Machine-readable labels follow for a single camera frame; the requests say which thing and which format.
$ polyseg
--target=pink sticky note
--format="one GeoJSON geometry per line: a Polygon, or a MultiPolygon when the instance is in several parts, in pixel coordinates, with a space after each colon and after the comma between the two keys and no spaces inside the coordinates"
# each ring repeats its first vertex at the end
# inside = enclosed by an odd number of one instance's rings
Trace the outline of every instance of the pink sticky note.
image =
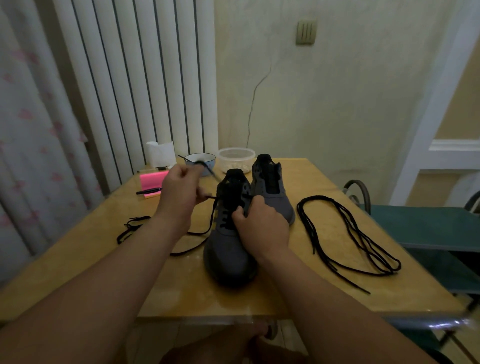
{"type": "MultiPolygon", "coordinates": [[[[142,185],[142,191],[150,190],[152,188],[162,188],[163,180],[168,174],[168,170],[155,172],[155,173],[148,173],[148,174],[141,174],[140,175],[140,184],[142,185]]],[[[161,194],[162,191],[155,192],[153,194],[144,194],[145,198],[157,196],[161,194]]]]}

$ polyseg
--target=light switch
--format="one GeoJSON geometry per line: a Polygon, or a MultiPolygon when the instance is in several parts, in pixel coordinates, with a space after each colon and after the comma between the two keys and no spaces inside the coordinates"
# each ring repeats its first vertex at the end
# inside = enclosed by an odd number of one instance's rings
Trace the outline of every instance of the light switch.
{"type": "Polygon", "coordinates": [[[317,35],[316,20],[300,20],[297,27],[297,44],[311,45],[315,43],[317,35]]]}

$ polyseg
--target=toilet paper roll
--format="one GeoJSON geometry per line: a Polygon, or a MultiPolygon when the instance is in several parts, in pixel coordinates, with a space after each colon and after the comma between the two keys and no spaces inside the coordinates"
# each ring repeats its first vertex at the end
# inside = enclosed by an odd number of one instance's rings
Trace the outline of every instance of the toilet paper roll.
{"type": "Polygon", "coordinates": [[[147,159],[152,168],[170,167],[177,164],[173,142],[165,144],[147,142],[147,159]]]}

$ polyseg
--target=shoe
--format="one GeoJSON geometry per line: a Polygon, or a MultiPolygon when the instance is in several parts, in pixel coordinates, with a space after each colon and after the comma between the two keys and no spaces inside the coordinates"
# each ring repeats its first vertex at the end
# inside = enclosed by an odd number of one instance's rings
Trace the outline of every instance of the shoe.
{"type": "Polygon", "coordinates": [[[291,225],[295,222],[295,210],[283,187],[282,165],[275,164],[269,154],[260,154],[252,167],[252,195],[263,196],[265,203],[273,207],[291,225]]]}
{"type": "Polygon", "coordinates": [[[257,275],[257,261],[243,247],[232,220],[237,207],[247,212],[252,200],[250,183],[242,170],[228,170],[216,196],[216,226],[205,243],[205,268],[221,285],[241,287],[257,275]]]}

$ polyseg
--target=clear round container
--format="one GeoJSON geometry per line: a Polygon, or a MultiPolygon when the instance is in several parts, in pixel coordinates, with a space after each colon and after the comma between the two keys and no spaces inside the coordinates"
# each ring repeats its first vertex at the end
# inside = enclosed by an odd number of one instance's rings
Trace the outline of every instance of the clear round container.
{"type": "Polygon", "coordinates": [[[218,151],[218,165],[223,173],[228,170],[238,168],[243,173],[252,170],[255,162],[256,153],[252,149],[247,148],[224,148],[218,151]]]}

